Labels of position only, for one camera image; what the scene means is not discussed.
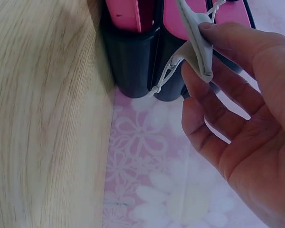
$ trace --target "pink handle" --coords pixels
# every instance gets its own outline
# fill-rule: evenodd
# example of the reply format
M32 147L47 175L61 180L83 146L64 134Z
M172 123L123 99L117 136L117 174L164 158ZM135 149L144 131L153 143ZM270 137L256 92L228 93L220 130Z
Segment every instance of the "pink handle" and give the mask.
M141 32L137 0L106 0L112 22L119 29Z
M206 0L186 0L187 4L196 13L206 13ZM181 21L181 15L178 11L175 0L165 0L163 7L163 24L165 28L175 37L188 40L187 31Z
M249 16L243 0L226 2L219 7L215 16L215 22L222 24L228 21L235 21L242 25L251 27Z

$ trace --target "pink floral tablecloth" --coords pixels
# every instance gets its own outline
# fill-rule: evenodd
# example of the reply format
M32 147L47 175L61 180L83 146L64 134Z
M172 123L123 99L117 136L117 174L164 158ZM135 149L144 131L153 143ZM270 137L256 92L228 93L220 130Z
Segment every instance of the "pink floral tablecloth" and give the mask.
M258 29L285 35L285 0L248 2ZM181 128L182 101L129 99L116 91L103 228L265 228L191 147Z

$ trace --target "finger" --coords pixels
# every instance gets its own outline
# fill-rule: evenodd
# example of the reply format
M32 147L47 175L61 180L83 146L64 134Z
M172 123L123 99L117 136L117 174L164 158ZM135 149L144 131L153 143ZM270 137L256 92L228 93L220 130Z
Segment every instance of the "finger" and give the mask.
M285 130L285 37L237 23L202 24L200 31L215 47L238 52L251 64L266 105Z
M265 103L261 94L245 79L225 66L217 57L213 58L213 82L250 116Z
M203 109L195 98L184 100L181 122L185 134L196 151L218 168L219 160L228 144L206 126Z
M189 94L201 104L208 123L228 139L234 139L242 130L246 120L229 111L209 84L202 81L187 62L182 65L182 75Z
M242 69L244 69L253 79L255 79L255 73L252 67L252 64L238 52L229 49L221 49L215 47L215 50L219 52L221 55L231 60L232 62L239 65Z
M245 59L250 64L260 52L276 46L285 46L285 37L280 34L262 32L235 22L221 25L205 22L200 24L199 29L215 48L236 52L238 54L233 58Z

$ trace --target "knot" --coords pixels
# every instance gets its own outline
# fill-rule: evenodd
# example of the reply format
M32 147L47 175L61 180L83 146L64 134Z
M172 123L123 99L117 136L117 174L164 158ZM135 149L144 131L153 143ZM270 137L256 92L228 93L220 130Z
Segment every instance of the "knot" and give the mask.
M216 2L213 4L213 11L218 11L219 10L219 4Z
M162 87L159 85L153 86L151 91L149 92L150 96L154 96L154 94L158 94L162 90Z

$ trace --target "pink object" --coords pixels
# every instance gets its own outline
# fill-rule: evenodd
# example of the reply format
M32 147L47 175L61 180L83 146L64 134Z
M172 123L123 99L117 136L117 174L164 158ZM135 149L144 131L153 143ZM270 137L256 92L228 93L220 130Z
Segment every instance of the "pink object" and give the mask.
M119 29L141 32L137 0L106 0L112 22Z
M122 30L145 32L151 29L154 0L106 0L113 24Z
M215 16L215 22L217 24L222 24L228 21L235 21L242 25L251 27L243 0L226 2L219 7Z
M205 0L186 0L187 4L196 13L206 13ZM181 15L175 0L165 0L163 7L163 24L165 28L175 37L188 40L187 31L181 21Z

